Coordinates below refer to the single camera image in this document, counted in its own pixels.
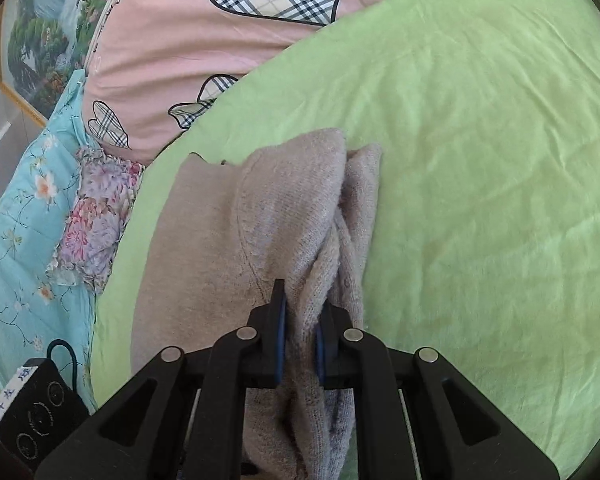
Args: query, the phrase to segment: landscape painting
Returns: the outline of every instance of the landscape painting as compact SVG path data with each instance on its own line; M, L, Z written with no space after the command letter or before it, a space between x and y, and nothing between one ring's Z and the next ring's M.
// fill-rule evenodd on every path
M6 0L0 10L0 87L38 124L84 67L108 0Z

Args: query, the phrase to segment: black device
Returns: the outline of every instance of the black device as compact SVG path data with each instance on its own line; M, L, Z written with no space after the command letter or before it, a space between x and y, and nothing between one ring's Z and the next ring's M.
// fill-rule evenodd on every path
M51 359L29 359L0 394L0 441L35 471L88 416Z
M247 388L275 388L286 299L213 348L162 350L38 468L36 480L236 480ZM554 464L445 358L387 349L325 304L316 369L326 389L353 388L360 480L558 480ZM200 390L190 439L186 432ZM410 421L414 448L411 446Z

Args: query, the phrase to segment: pillowcase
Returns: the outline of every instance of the pillowcase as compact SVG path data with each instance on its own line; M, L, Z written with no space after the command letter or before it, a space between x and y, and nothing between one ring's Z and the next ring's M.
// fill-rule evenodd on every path
M110 0L82 109L107 153L145 164L238 79L381 0Z
M101 294L144 167L92 148L80 149L78 161L82 183L47 271L58 285L84 282L90 291Z
M80 184L75 153L96 147L80 120L83 84L84 70L75 71L0 199L0 391L28 359L44 357L48 344L61 338L78 357L78 393L93 407L94 295L83 283L57 285L45 274ZM54 361L62 369L68 352L58 349ZM67 384L70 372L62 370Z

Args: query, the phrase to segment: cable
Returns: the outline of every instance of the cable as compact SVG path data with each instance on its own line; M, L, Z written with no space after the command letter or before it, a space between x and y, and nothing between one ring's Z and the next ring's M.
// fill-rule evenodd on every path
M55 339L51 343L49 343L49 346L46 348L46 358L47 359L51 359L51 352L54 350L54 348L56 346L64 346L69 351L69 355L71 356L71 361L73 364L72 369L74 371L74 376L71 379L71 386L72 386L74 392L77 394L78 393L78 359L75 356L74 349L71 348L71 345L69 345L69 343L67 341L65 341L64 339Z

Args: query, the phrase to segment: pink pillow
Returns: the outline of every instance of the pink pillow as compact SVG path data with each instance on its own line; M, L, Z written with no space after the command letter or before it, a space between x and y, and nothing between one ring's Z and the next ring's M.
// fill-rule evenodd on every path
M379 1L120 0L88 61L87 131L148 164L242 76Z

